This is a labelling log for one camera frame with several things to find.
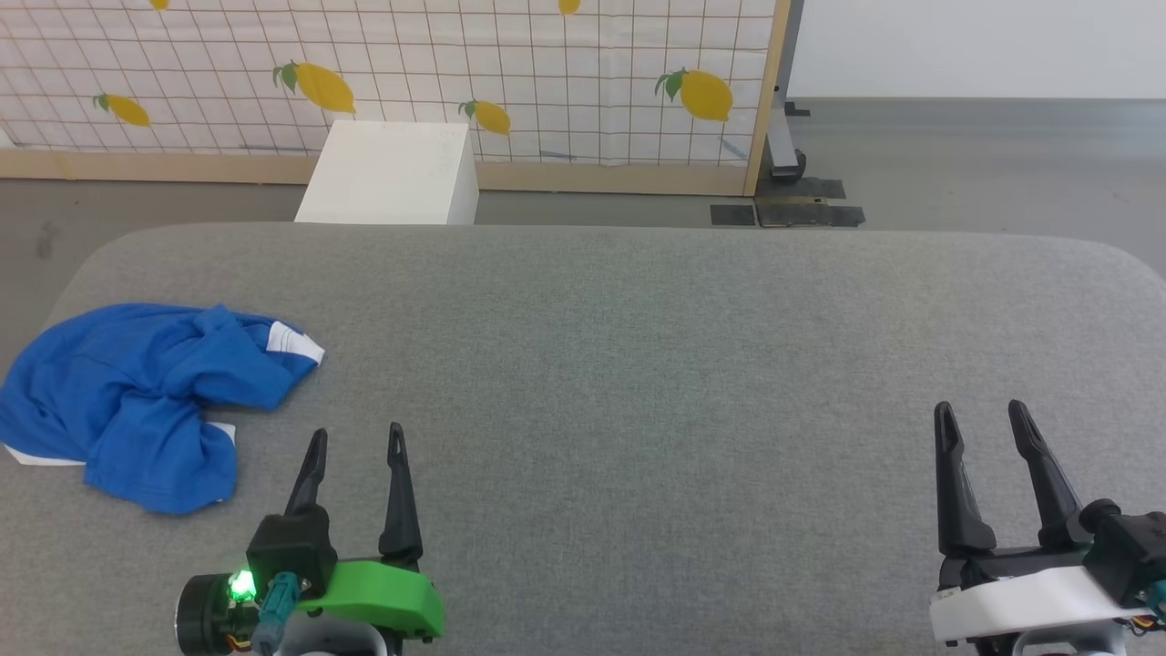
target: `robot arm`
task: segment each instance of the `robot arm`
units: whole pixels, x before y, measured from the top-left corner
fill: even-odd
[[[417,569],[421,529],[399,424],[389,428],[392,481],[379,558],[339,560],[328,512],[316,503],[328,433],[312,436],[282,515],[260,522],[247,567],[187,583],[175,636],[187,656],[343,651],[400,656],[405,640],[444,633],[444,608]]]
[[[1009,404],[1017,451],[1028,464],[1039,546],[998,549],[976,507],[951,407],[935,408],[939,546],[932,629],[981,656],[1069,643],[1079,653],[1125,655],[1125,634],[1166,627],[1166,515],[1121,515],[1109,500],[1084,510],[1028,409]]]

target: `yellow lemon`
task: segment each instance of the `yellow lemon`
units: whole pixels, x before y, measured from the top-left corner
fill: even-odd
[[[107,112],[113,111],[113,115],[129,125],[149,127],[149,114],[146,113],[146,110],[125,96],[113,96],[112,93],[93,96],[93,106],[100,106]]]
[[[357,113],[352,90],[347,83],[325,68],[308,62],[302,64],[292,62],[272,69],[272,83],[279,86],[279,79],[282,79],[283,85],[292,91],[295,91],[295,85],[298,83],[303,97],[322,108],[330,112]]]
[[[498,134],[510,134],[510,114],[506,110],[493,103],[485,100],[470,100],[457,106],[457,111],[465,110],[465,115],[478,117],[478,125]]]
[[[688,113],[704,120],[729,120],[732,108],[732,91],[719,77],[702,70],[680,69],[665,73],[656,80],[655,92],[663,85],[668,99],[675,100],[680,92],[680,101]]]

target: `gray fabric tabletop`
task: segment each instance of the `gray fabric tabletop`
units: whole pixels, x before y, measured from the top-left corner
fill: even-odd
[[[416,655],[944,653],[942,400],[1002,545],[1039,527],[1011,398],[1083,502],[1166,508],[1166,283],[1096,244],[191,225],[104,247],[52,320],[124,301],[278,316],[328,355],[276,412],[211,414],[240,475],[192,516],[0,458],[0,654],[176,654],[183,584],[243,563],[321,426],[342,557],[375,553],[405,426],[447,607]]]

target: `white cube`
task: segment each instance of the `white cube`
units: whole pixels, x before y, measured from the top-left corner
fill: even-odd
[[[469,225],[477,209],[468,125],[337,120],[295,219]]]

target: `grid backdrop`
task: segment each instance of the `grid backdrop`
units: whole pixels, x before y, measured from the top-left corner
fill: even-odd
[[[0,0],[0,126],[24,148],[318,154],[336,119],[469,121],[487,161],[745,165],[773,0]],[[336,71],[356,115],[272,80]],[[695,119],[656,79],[728,83],[728,121]],[[124,96],[128,125],[92,97]],[[494,103],[510,135],[461,103]]]

